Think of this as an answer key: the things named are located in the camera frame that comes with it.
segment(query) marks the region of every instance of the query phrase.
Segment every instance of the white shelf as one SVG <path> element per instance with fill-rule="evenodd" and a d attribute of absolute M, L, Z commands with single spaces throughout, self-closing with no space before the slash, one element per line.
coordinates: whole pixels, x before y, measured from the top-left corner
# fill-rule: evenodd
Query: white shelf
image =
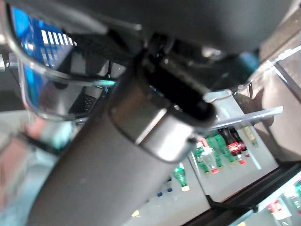
<path fill-rule="evenodd" d="M 244 114 L 233 97 L 216 100 L 214 105 L 217 108 L 219 120 Z M 210 195 L 216 202 L 226 200 L 278 167 L 256 130 L 253 127 L 250 127 L 250 129 L 256 136 L 259 145 L 257 148 L 246 138 L 244 132 L 238 129 L 239 136 L 245 142 L 251 155 L 251 157 L 246 158 L 245 165 L 240 165 L 238 162 L 232 165 L 225 157 L 221 156 L 224 168 L 219 173 L 205 175 L 201 169 L 199 170 L 199 179 L 205 193 Z"/>
<path fill-rule="evenodd" d="M 188 159 L 183 161 L 190 190 L 182 192 L 179 182 L 172 177 L 173 191 L 162 190 L 144 204 L 137 217 L 132 217 L 124 226 L 180 226 L 210 208 Z"/>

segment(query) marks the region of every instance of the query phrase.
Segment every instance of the metal ring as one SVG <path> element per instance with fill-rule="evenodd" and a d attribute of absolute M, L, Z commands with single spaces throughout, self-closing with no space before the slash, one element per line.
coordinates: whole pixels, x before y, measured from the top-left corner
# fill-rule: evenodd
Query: metal ring
<path fill-rule="evenodd" d="M 115 85 L 114 80 L 96 79 L 58 72 L 54 69 L 46 67 L 42 63 L 27 55 L 21 45 L 18 44 L 19 41 L 15 36 L 10 16 L 10 6 L 3 0 L 0 0 L 0 19 L 3 27 L 3 33 L 6 36 L 7 44 L 15 52 L 16 56 L 24 64 L 29 65 L 29 67 L 35 72 L 40 73 L 42 76 L 48 77 L 52 81 L 73 83 L 81 86 L 111 87 Z"/>

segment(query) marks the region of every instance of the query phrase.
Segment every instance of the display case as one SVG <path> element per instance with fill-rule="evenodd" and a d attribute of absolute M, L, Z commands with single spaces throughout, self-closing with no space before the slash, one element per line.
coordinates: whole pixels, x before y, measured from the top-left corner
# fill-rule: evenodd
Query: display case
<path fill-rule="evenodd" d="M 259 205 L 258 213 L 252 214 L 238 226 L 298 226 L 301 221 L 301 173 L 296 174 L 282 187 Z"/>
<path fill-rule="evenodd" d="M 301 111 L 299 34 L 287 44 L 247 84 L 204 97 L 217 109 L 215 124 L 207 134 L 195 134 L 195 150 L 123 226 L 298 225 L 301 122 L 294 119 Z M 292 67 L 298 69 L 296 74 Z M 9 145 L 0 160 L 7 159 Z M 3 203 L 0 225 L 25 225 L 56 162 L 55 155 L 34 145 L 20 147 L 27 149 L 30 160 L 36 161 L 27 166 L 27 158 L 20 160 L 26 163 L 22 184 L 11 202 Z"/>

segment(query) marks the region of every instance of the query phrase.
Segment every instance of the refrigerator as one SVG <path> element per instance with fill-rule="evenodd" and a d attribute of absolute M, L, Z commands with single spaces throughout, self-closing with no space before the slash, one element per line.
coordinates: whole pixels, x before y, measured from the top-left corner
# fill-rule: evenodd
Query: refrigerator
<path fill-rule="evenodd" d="M 295 191 L 301 181 L 300 60 L 297 31 L 263 61 L 247 84 L 235 92 L 207 94 L 205 99 L 217 108 L 217 123 L 232 121 L 250 157 L 241 165 L 221 154 L 218 173 L 205 173 L 190 153 L 182 162 L 190 190 L 181 191 L 171 175 L 173 191 L 163 190 L 160 197 L 154 193 L 124 226 L 300 225 L 301 196 Z M 280 107 L 280 114 L 243 122 L 248 114 L 263 111 L 263 116 L 265 110 Z M 257 145 L 244 132 L 245 126 Z"/>
<path fill-rule="evenodd" d="M 273 226 L 283 219 L 288 226 L 298 225 L 301 215 L 291 197 L 295 195 L 292 187 L 301 180 L 301 121 L 297 120 L 301 112 L 300 45 L 296 33 L 267 57 L 247 84 L 205 96 L 217 109 L 211 132 L 234 127 L 248 157 L 239 153 L 240 160 L 238 155 L 222 153 L 220 147 L 210 147 L 215 162 L 210 168 L 208 162 L 202 164 L 204 157 L 189 153 L 180 164 L 185 186 L 177 172 L 172 172 L 123 226 Z M 0 200 L 9 196 L 1 205 L 0 226 L 24 226 L 57 158 L 38 143 L 14 135 L 2 147 L 0 161 L 11 158 L 11 149 L 26 154 L 17 160 L 24 168 L 9 170 L 4 165 L 0 169 L 0 185 L 6 172 L 16 175 L 11 181 L 15 193 L 7 195 L 5 186 L 0 189 Z M 275 214 L 281 210 L 283 219 Z"/>

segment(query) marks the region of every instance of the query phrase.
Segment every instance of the bottle cap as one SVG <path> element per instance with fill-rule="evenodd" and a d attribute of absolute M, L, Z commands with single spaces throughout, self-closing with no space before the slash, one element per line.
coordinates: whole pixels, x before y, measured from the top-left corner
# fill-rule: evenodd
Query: bottle cap
<path fill-rule="evenodd" d="M 190 187 L 188 185 L 181 187 L 182 192 L 187 192 L 190 190 Z"/>
<path fill-rule="evenodd" d="M 246 160 L 241 160 L 241 161 L 239 161 L 239 164 L 240 164 L 240 165 L 245 165 L 245 164 L 246 164 Z"/>
<path fill-rule="evenodd" d="M 139 210 L 136 210 L 134 213 L 132 213 L 132 217 L 137 217 L 140 214 Z"/>
<path fill-rule="evenodd" d="M 214 173 L 218 173 L 219 170 L 218 170 L 218 168 L 214 168 L 214 169 L 211 170 L 211 172 L 214 174 Z"/>

